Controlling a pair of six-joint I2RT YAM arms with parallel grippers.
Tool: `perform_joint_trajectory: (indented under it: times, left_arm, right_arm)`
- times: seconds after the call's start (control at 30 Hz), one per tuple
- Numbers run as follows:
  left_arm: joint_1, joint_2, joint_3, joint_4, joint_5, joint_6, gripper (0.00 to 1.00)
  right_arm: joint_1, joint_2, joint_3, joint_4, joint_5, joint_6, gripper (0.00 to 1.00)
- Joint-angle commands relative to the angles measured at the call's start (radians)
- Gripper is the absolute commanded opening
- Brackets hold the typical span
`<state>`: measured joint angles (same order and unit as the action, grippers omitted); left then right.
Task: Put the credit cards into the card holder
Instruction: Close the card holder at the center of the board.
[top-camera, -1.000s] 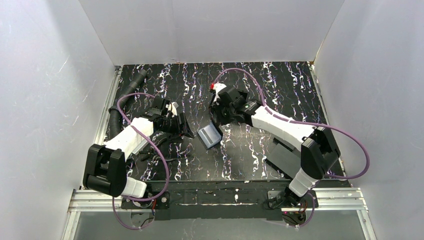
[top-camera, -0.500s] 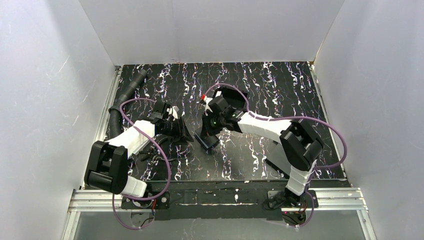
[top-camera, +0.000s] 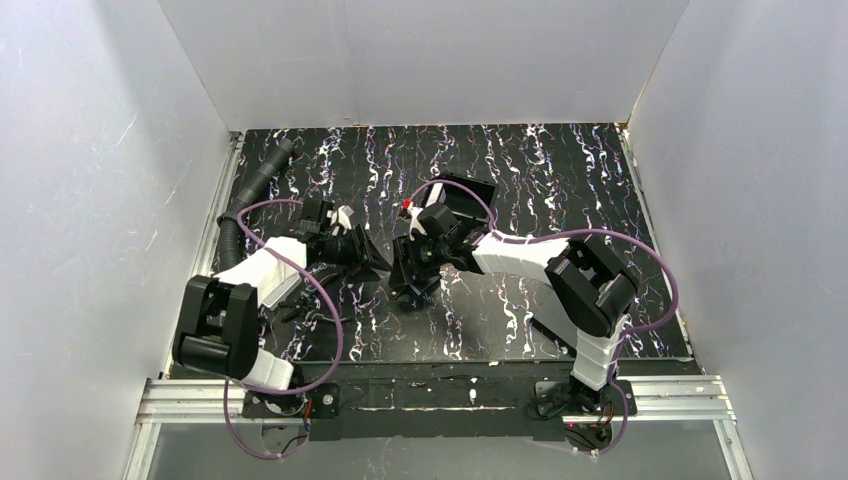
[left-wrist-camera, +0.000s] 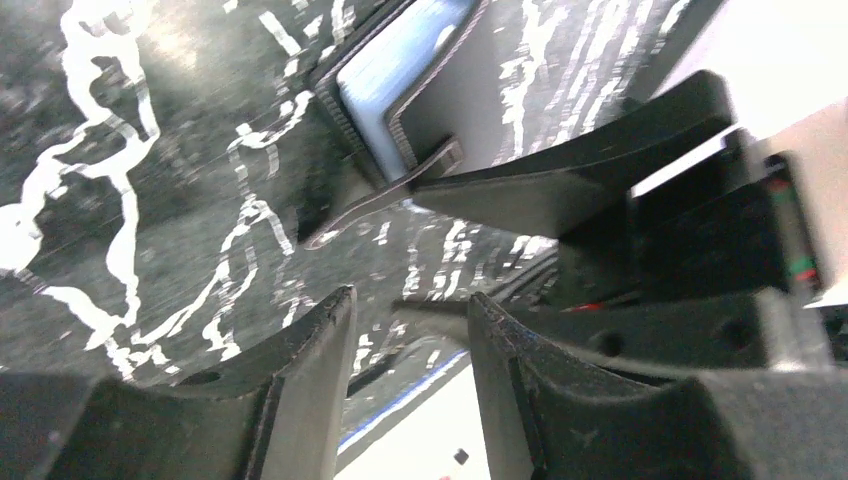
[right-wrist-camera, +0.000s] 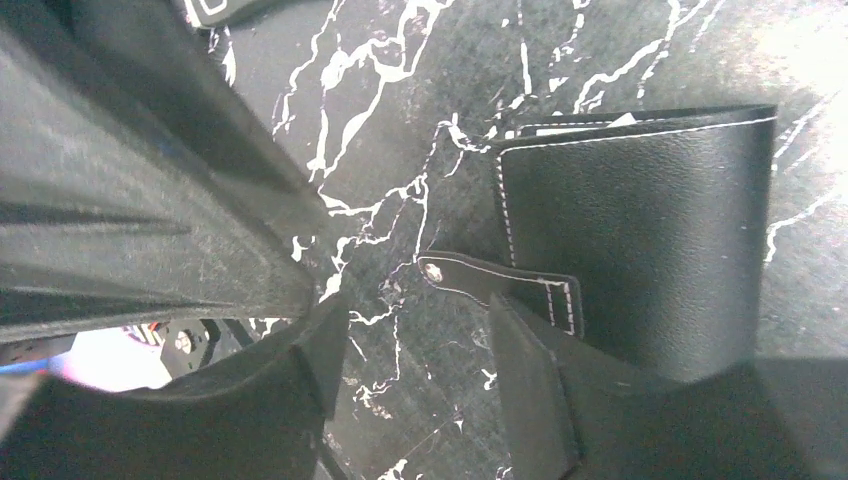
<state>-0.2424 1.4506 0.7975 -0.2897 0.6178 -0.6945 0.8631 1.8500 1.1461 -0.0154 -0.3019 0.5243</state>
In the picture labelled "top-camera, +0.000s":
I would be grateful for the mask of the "black plastic tray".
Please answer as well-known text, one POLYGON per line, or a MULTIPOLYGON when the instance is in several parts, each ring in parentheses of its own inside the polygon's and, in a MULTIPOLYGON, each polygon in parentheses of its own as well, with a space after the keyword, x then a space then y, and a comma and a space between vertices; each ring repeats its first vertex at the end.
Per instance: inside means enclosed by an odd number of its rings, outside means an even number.
POLYGON ((416 206, 424 208, 426 191, 433 183, 440 182, 444 186, 443 204, 456 217, 464 217, 484 225, 493 225, 494 201, 498 195, 498 185, 492 180, 477 179, 450 172, 442 173, 428 181, 413 197, 416 206))

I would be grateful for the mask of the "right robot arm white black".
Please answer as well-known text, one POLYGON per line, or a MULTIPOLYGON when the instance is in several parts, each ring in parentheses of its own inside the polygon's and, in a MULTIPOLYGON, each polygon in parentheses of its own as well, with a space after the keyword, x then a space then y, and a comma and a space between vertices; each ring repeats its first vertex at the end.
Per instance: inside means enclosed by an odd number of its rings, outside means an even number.
POLYGON ((405 206, 407 234, 394 239, 390 296, 428 293, 450 265, 474 274, 504 274, 543 285, 546 297, 535 321, 557 336, 574 336, 575 362, 567 402, 597 409, 615 374, 615 351, 638 282, 597 234, 543 240, 507 236, 481 221, 456 215, 443 203, 405 206))

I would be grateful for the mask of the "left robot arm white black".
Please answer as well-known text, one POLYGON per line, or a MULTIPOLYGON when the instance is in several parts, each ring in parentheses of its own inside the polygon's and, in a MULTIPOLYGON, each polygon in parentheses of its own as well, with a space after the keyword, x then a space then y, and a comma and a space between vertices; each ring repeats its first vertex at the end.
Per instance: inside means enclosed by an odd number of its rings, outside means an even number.
POLYGON ((308 267, 336 265, 352 281, 368 282, 391 265, 365 229, 352 223, 349 207, 325 200, 298 205, 299 218, 287 233, 259 241, 258 250, 232 267, 188 280, 171 350, 175 364, 272 395, 305 393, 332 376, 327 371, 311 384, 293 387, 294 365, 259 344, 262 311, 277 308, 308 282, 339 324, 335 304, 308 267))

